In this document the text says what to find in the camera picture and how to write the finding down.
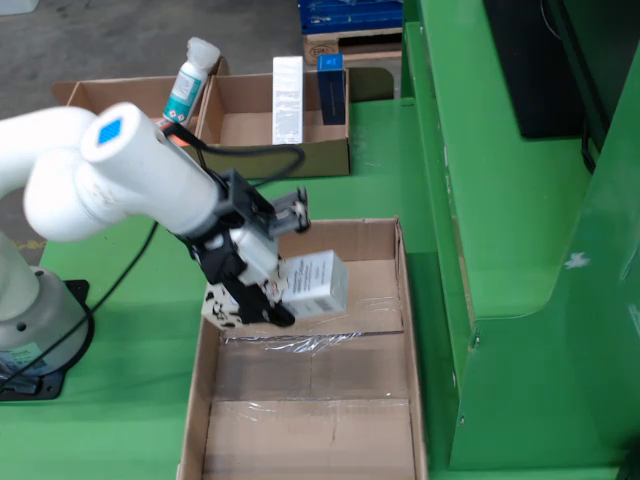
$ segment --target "blue container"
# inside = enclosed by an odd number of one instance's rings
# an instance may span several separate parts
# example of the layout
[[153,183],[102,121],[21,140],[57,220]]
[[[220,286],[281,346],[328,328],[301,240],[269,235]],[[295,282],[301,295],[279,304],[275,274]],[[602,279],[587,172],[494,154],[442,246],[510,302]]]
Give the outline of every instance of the blue container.
[[344,125],[346,86],[344,59],[341,53],[318,56],[318,87],[320,88],[322,123]]
[[302,34],[402,27],[399,0],[299,0]]

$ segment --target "open cardboard box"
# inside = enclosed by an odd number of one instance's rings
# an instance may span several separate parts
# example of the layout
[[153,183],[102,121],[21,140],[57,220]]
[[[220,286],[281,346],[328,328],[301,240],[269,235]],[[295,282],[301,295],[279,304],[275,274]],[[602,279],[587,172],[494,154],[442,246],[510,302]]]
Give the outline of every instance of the open cardboard box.
[[[294,177],[349,175],[349,71],[346,73],[346,123],[324,125],[320,107],[317,72],[304,74],[304,142],[299,146],[306,154],[305,163]],[[204,93],[202,119],[196,136],[207,144],[221,147],[255,147],[272,145],[273,76],[218,75],[211,79]],[[228,157],[207,155],[209,168],[224,171],[235,168],[248,178],[265,177],[286,166],[292,154]]]
[[178,478],[426,479],[402,230],[394,219],[314,222],[283,257],[335,250],[347,312],[289,329],[202,322]]
[[[228,70],[227,61],[221,57],[212,69],[212,76],[226,75]],[[175,76],[168,76],[57,82],[51,91],[60,105],[81,107],[99,114],[116,103],[131,102],[149,118],[156,120],[162,118],[175,80]],[[196,131],[201,105],[202,100],[187,127],[192,132]]]
[[[175,76],[57,82],[51,90],[60,105],[86,108],[96,114],[131,102],[148,117],[162,118]],[[305,163],[292,176],[348,175],[350,102],[393,98],[393,76],[382,68],[349,69],[346,75],[346,125],[323,125],[316,72],[305,73]],[[229,75],[224,57],[213,69],[188,129],[208,144],[237,148],[271,145],[272,76]],[[192,147],[185,151],[197,160]],[[260,157],[205,155],[210,168],[235,168],[247,178],[261,178],[288,164],[291,154]]]

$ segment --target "gray floor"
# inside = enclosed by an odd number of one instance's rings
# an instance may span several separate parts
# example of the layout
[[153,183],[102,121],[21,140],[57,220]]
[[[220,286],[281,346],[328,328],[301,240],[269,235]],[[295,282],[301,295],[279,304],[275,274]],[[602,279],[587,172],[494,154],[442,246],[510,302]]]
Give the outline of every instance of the gray floor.
[[[302,54],[296,0],[41,0],[0,17],[0,118],[55,105],[56,81],[175,74],[192,36],[217,45],[236,74]],[[37,264],[44,242],[21,200],[18,191],[0,201],[0,229]]]

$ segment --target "white spray bottle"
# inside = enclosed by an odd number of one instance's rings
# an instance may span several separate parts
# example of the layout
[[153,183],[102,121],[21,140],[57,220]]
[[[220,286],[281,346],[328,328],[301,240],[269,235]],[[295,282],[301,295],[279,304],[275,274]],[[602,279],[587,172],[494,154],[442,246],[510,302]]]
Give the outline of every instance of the white spray bottle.
[[220,58],[220,50],[200,38],[193,37],[187,44],[187,61],[180,67],[173,84],[164,118],[187,126],[195,110],[207,77]]

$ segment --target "white box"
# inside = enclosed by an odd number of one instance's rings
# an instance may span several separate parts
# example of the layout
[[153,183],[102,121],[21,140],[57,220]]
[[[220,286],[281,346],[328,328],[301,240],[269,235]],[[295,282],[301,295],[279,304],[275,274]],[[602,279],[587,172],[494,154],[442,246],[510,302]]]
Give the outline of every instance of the white box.
[[347,310],[349,270],[333,250],[288,258],[280,276],[288,281],[282,303],[296,319]]
[[302,57],[273,58],[273,144],[303,142]]

